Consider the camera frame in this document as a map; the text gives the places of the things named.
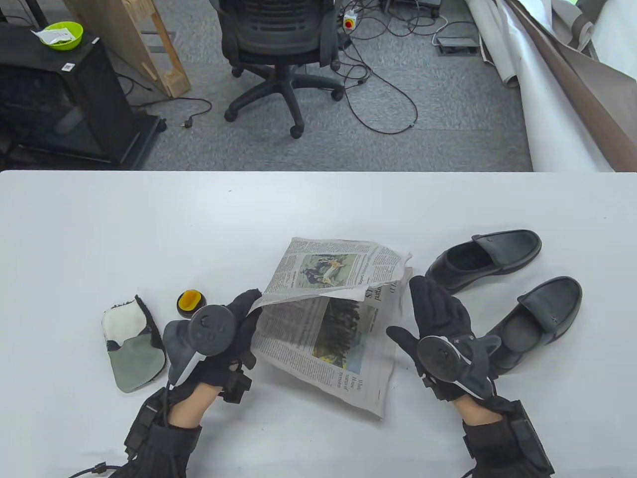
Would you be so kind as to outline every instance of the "polishing mitt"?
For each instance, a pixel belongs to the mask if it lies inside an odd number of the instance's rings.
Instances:
[[[102,332],[115,383],[132,392],[158,376],[166,365],[166,351],[150,311],[139,296],[104,313]]]

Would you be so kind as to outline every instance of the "green bowl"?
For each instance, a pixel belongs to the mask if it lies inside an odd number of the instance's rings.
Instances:
[[[62,28],[68,28],[69,32],[71,32],[73,34],[73,36],[75,37],[75,40],[73,40],[73,41],[61,41],[61,42],[56,43],[54,45],[47,45],[44,42],[42,42],[42,43],[44,43],[48,47],[53,48],[54,50],[60,50],[62,52],[63,51],[67,51],[67,50],[72,50],[75,47],[77,47],[80,44],[80,42],[82,41],[82,35],[84,35],[84,28],[79,23],[77,23],[77,22],[58,22],[58,23],[50,24],[44,30],[59,30],[59,29],[62,29]]]

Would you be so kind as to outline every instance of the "office chair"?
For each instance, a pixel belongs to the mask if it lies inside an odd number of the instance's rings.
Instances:
[[[272,93],[283,95],[294,126],[290,135],[298,139],[304,123],[297,88],[332,90],[332,98],[343,99],[342,80],[296,73],[309,63],[340,68],[336,18],[340,0],[210,0],[222,31],[221,49],[239,78],[244,70],[265,81],[235,99],[224,118],[236,120],[241,108]]]

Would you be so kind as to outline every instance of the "wooden board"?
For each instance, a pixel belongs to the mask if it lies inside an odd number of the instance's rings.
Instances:
[[[173,98],[190,89],[190,81],[152,0],[64,0],[86,30],[98,35],[126,63]],[[138,22],[151,18],[173,65],[162,73],[154,64]]]

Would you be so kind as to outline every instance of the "black glove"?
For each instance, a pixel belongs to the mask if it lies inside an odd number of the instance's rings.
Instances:
[[[420,340],[396,326],[387,335],[412,358],[423,383],[439,400],[492,396],[489,354],[500,346],[499,337],[476,338],[462,303],[433,280],[417,275],[409,288]]]
[[[232,398],[230,395],[233,394],[237,383],[242,384],[243,391],[250,389],[252,381],[243,375],[242,366],[245,365],[248,369],[252,369],[257,361],[250,352],[250,344],[257,327],[257,320],[261,315],[261,308],[254,310],[250,315],[248,315],[248,311],[260,297],[261,292],[252,289],[240,294],[232,303],[226,305],[238,321],[233,342],[223,353],[207,357],[197,364],[186,381],[171,391],[170,401],[172,404],[189,397],[199,383],[223,387],[222,394],[226,394],[224,400],[234,403],[238,403],[235,401],[237,397]]]

